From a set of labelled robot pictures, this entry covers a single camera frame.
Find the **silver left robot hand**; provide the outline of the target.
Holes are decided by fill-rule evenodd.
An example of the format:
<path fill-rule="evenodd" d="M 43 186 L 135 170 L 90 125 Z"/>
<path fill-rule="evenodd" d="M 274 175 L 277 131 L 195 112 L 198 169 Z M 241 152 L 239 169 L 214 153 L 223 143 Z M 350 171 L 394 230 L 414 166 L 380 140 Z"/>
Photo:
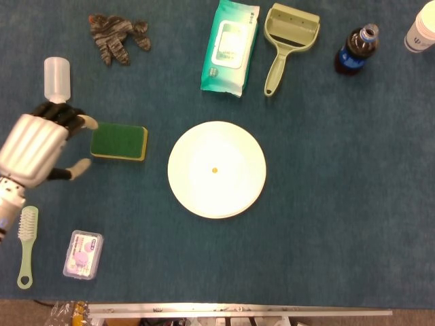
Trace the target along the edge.
<path fill-rule="evenodd" d="M 81 129 L 96 130 L 98 122 L 67 103 L 44 102 L 15 123 L 0 149 L 0 176 L 25 188 L 43 183 L 67 141 Z"/>

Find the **dark green sponge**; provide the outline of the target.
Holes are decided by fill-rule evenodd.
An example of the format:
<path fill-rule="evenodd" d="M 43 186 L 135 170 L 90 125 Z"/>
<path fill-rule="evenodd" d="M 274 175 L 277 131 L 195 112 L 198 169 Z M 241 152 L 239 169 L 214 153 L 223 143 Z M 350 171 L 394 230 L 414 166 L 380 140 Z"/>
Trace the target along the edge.
<path fill-rule="evenodd" d="M 97 158 L 144 161 L 148 131 L 143 126 L 99 123 L 93 131 L 90 153 Z"/>

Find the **white round plate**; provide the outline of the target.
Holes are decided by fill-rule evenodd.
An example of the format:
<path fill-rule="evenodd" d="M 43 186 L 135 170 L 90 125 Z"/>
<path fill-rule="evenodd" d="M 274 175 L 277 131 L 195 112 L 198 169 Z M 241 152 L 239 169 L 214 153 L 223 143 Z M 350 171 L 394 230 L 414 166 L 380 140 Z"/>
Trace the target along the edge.
<path fill-rule="evenodd" d="M 260 144 L 242 127 L 204 122 L 174 144 L 167 176 L 183 207 L 200 217 L 225 219 L 258 199 L 266 181 L 266 159 Z"/>

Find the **translucent plastic squeeze bottle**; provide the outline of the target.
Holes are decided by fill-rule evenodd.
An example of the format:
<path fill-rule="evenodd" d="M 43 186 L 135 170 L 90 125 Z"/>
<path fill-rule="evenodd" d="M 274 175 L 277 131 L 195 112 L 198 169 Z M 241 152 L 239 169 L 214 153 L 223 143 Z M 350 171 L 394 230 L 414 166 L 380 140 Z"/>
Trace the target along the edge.
<path fill-rule="evenodd" d="M 70 63 L 61 57 L 44 60 L 44 96 L 52 103 L 66 103 L 71 98 Z"/>

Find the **pale green scrub brush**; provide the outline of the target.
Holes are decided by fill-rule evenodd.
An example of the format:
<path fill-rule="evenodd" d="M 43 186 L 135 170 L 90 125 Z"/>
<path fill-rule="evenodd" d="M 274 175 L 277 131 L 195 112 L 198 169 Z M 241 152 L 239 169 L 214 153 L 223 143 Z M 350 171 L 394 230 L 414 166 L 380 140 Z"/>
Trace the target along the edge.
<path fill-rule="evenodd" d="M 29 289 L 33 284 L 31 268 L 32 249 L 37 238 L 39 210 L 35 206 L 22 209 L 18 226 L 18 238 L 22 245 L 22 259 L 17 285 L 20 289 Z"/>

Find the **clear plastic box purple label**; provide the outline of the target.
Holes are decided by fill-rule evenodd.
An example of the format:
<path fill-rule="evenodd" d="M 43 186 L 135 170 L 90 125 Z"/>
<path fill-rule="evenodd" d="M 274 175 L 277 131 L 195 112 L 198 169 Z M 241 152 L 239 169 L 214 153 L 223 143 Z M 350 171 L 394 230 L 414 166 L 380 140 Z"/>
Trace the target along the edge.
<path fill-rule="evenodd" d="M 104 237 L 95 232 L 74 230 L 67 249 L 63 275 L 92 280 L 97 275 Z"/>

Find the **grey striped knit glove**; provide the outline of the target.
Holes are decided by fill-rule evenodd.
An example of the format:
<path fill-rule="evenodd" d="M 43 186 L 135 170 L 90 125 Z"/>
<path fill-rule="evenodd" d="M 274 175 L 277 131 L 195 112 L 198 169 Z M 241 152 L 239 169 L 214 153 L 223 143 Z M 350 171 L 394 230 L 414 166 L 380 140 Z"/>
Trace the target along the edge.
<path fill-rule="evenodd" d="M 88 17 L 90 34 L 99 49 L 101 59 L 110 66 L 115 58 L 121 65 L 129 66 L 130 57 L 123 42 L 131 36 L 144 51 L 151 49 L 150 38 L 146 35 L 148 23 L 144 20 L 131 21 L 120 16 L 91 14 Z"/>

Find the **crumpled clear plastic bag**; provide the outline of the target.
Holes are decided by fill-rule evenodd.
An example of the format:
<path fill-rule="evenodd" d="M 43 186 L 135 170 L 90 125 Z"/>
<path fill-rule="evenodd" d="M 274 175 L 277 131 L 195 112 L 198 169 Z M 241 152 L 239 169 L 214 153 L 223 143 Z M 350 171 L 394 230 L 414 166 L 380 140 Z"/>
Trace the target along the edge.
<path fill-rule="evenodd" d="M 92 326 L 88 315 L 87 302 L 57 302 L 43 326 Z"/>

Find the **green wet wipes pack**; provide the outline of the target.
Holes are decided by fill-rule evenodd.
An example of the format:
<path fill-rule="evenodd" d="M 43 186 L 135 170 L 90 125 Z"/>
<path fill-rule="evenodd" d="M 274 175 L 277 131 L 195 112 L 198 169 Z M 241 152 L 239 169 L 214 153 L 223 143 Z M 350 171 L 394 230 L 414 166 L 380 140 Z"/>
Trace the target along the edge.
<path fill-rule="evenodd" d="M 201 90 L 242 96 L 258 32 L 260 6 L 220 0 L 201 74 Z"/>

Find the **pale green plastic dustpan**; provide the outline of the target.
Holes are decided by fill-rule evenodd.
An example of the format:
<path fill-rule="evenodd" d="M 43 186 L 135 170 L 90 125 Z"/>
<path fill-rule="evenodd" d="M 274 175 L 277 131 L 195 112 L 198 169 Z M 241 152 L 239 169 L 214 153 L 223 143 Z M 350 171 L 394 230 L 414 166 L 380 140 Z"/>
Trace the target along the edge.
<path fill-rule="evenodd" d="M 320 17 L 293 7 L 274 3 L 264 23 L 264 36 L 275 47 L 276 56 L 264 85 L 264 95 L 279 87 L 288 56 L 310 50 L 319 34 Z"/>

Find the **teal table cloth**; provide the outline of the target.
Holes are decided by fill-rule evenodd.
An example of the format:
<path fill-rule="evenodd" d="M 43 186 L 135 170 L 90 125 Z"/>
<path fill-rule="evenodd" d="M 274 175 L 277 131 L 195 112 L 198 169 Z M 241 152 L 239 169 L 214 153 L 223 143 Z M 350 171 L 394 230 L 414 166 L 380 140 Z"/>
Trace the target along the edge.
<path fill-rule="evenodd" d="M 149 132 L 142 162 L 95 159 L 75 181 L 26 192 L 40 213 L 33 285 L 16 283 L 11 229 L 1 298 L 435 308 L 435 47 L 404 46 L 429 0 L 239 1 L 260 6 L 259 23 L 274 3 L 320 17 L 272 97 L 262 33 L 241 97 L 200 89 L 219 0 L 0 0 L 0 146 L 44 101 L 50 56 L 70 62 L 74 107 Z M 151 49 L 128 36 L 129 66 L 106 66 L 91 14 L 146 21 Z M 359 73 L 337 73 L 336 53 L 369 23 L 377 51 Z M 256 138 L 267 172 L 244 213 L 210 220 L 177 201 L 167 163 L 186 130 L 216 120 Z M 63 275 L 74 230 L 104 237 L 92 280 Z"/>

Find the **cola bottle blue label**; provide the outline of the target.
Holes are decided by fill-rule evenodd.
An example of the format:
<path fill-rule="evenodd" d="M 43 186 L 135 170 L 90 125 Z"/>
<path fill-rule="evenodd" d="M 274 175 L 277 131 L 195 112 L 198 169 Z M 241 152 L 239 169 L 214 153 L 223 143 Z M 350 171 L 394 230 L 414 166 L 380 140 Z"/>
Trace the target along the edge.
<path fill-rule="evenodd" d="M 366 61 L 377 51 L 378 45 L 379 28 L 376 24 L 369 23 L 354 29 L 336 53 L 336 72 L 343 75 L 359 73 Z"/>

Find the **white paper cup stack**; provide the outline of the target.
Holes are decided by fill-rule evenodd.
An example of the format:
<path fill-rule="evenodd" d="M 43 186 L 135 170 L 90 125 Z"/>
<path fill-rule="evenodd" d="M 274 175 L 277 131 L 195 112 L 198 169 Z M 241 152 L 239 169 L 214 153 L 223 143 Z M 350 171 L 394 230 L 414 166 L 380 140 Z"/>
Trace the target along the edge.
<path fill-rule="evenodd" d="M 405 47 L 420 53 L 435 44 L 435 0 L 427 2 L 404 37 Z"/>

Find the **aluminium table edge rail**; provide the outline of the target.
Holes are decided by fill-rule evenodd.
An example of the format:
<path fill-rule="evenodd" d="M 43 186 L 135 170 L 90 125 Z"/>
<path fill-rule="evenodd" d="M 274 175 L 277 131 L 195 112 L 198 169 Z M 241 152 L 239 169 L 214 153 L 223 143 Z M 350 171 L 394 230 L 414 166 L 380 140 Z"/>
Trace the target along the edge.
<path fill-rule="evenodd" d="M 104 318 L 391 316 L 390 309 L 212 303 L 90 304 L 89 316 Z"/>

